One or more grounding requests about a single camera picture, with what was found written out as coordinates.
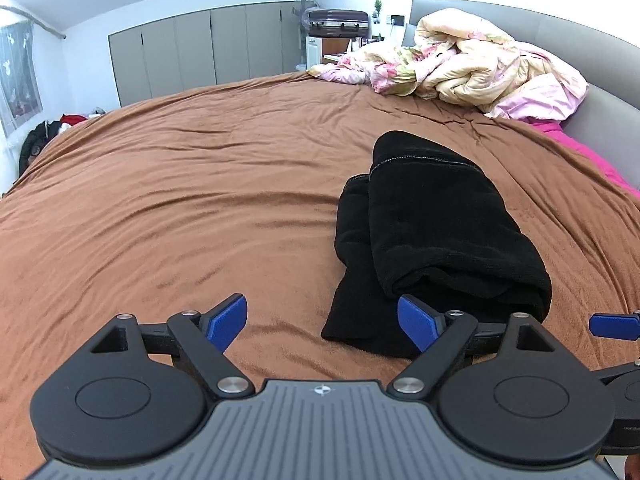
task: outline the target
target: maroon suitcase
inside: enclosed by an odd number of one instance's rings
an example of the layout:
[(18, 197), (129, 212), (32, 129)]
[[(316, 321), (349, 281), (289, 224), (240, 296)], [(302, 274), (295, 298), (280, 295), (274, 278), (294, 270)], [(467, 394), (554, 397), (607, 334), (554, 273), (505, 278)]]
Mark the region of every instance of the maroon suitcase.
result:
[(318, 9), (309, 12), (309, 35), (320, 38), (368, 38), (369, 15), (362, 10)]

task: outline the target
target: gray wardrobe door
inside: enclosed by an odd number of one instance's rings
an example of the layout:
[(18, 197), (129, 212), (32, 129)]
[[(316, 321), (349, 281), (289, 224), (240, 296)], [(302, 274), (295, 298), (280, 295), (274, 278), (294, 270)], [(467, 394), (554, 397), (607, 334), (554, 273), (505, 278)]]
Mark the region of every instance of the gray wardrobe door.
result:
[(251, 77), (282, 74), (280, 3), (246, 6)]
[(209, 11), (183, 14), (174, 19), (184, 89), (215, 85)]
[(120, 106), (151, 99), (140, 27), (111, 34), (109, 48)]
[(140, 28), (151, 95), (160, 97), (182, 92), (184, 86), (175, 43), (174, 19), (147, 23)]
[(282, 71), (295, 72), (302, 63), (300, 54), (300, 18), (291, 9), (293, 2), (282, 2)]
[(211, 39), (218, 84), (249, 79), (244, 6), (213, 9)]

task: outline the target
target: window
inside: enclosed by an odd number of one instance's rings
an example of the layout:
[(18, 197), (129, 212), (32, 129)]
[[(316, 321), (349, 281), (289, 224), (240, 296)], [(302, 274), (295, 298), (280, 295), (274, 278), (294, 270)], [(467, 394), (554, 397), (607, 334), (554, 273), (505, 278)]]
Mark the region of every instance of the window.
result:
[(42, 111), (32, 45), (33, 23), (0, 27), (0, 121), (7, 137)]

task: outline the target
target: brown bed sheet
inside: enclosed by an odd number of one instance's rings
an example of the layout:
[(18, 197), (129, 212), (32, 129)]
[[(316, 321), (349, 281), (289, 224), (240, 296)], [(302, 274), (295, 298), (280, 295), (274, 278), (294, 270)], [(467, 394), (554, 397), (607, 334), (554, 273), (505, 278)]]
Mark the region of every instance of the brown bed sheet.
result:
[(302, 73), (184, 92), (73, 127), (0, 201), (0, 476), (41, 463), (31, 395), (119, 312), (163, 322), (242, 292), (248, 325), (227, 355), (256, 384), (392, 378), (404, 361), (319, 334), (344, 272), (338, 196), (393, 129), (492, 179), (551, 276), (561, 342), (592, 368), (638, 355), (587, 322), (640, 308), (640, 203), (583, 156), (515, 122)]

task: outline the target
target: gray upholstered headboard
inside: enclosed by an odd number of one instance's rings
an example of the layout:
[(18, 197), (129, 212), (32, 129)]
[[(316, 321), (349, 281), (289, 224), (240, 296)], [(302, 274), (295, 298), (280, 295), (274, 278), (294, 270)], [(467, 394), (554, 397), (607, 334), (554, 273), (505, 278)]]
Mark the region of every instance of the gray upholstered headboard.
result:
[(590, 88), (562, 127), (640, 189), (640, 48), (547, 14), (467, 0), (414, 0), (402, 44), (414, 44), (421, 17), (448, 7), (481, 16), (516, 40), (540, 46), (576, 67)]

